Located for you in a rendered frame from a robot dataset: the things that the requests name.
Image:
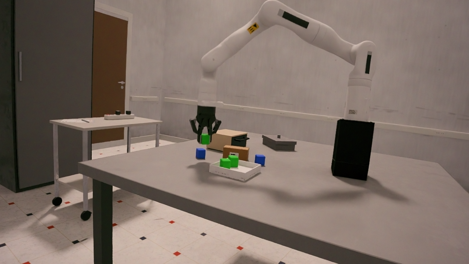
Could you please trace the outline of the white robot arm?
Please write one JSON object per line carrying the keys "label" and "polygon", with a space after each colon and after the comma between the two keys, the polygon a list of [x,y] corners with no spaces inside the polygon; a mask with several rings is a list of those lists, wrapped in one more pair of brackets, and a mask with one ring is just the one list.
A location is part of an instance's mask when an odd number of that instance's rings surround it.
{"label": "white robot arm", "polygon": [[216,100],[217,68],[257,34],[275,24],[287,27],[306,42],[355,66],[349,74],[344,119],[368,122],[370,89],[378,57],[376,45],[372,41],[363,41],[357,45],[349,43],[340,38],[332,27],[303,15],[278,0],[266,0],[247,24],[227,36],[201,58],[198,105],[223,106],[222,101]]}

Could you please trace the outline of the green block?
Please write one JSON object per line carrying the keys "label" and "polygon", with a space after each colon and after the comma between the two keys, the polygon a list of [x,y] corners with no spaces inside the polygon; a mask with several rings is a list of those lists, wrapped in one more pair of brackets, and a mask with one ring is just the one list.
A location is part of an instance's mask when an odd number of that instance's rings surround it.
{"label": "green block", "polygon": [[220,158],[220,167],[231,168],[231,161],[228,158]]}
{"label": "green block", "polygon": [[202,142],[201,144],[209,144],[210,135],[207,133],[202,133]]}
{"label": "green block", "polygon": [[238,160],[239,158],[237,156],[228,156],[229,160],[231,161],[231,167],[238,167]]}

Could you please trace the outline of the small blue block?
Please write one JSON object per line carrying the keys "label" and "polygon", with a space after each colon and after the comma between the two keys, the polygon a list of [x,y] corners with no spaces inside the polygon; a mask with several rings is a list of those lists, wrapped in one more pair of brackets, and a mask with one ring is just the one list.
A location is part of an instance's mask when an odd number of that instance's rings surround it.
{"label": "small blue block", "polygon": [[260,165],[265,165],[265,156],[256,154],[255,156],[255,163]]}
{"label": "small blue block", "polygon": [[205,158],[205,151],[203,148],[196,148],[195,156],[197,158]]}

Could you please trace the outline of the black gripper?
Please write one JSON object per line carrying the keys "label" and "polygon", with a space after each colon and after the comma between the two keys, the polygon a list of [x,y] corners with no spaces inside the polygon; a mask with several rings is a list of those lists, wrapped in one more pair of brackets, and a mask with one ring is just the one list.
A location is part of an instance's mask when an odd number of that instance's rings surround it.
{"label": "black gripper", "polygon": [[[197,115],[195,118],[190,118],[190,123],[193,131],[197,133],[197,141],[201,144],[202,142],[202,131],[204,126],[207,126],[208,134],[210,135],[209,143],[212,140],[212,134],[216,133],[221,120],[217,119],[215,116],[216,106],[201,106],[197,105]],[[196,120],[198,121],[198,129],[195,126]],[[215,121],[215,125],[212,128],[212,124]]]}

